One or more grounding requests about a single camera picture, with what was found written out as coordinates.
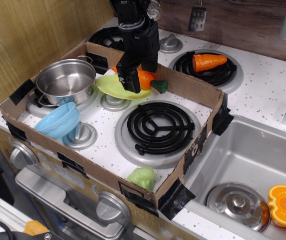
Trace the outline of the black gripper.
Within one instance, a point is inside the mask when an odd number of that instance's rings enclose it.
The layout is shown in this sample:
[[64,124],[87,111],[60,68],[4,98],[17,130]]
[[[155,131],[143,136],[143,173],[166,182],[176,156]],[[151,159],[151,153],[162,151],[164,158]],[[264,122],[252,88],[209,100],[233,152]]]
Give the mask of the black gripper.
[[126,91],[141,92],[138,71],[155,73],[158,68],[160,50],[159,30],[156,21],[117,23],[122,33],[125,54],[117,64],[118,78]]

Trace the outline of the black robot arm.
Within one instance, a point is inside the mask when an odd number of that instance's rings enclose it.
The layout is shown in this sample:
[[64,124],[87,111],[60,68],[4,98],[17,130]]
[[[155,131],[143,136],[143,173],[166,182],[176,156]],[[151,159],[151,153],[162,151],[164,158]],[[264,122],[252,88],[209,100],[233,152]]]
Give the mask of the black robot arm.
[[157,22],[148,16],[150,0],[112,0],[125,52],[116,65],[119,81],[126,91],[141,91],[138,67],[156,72],[160,50]]

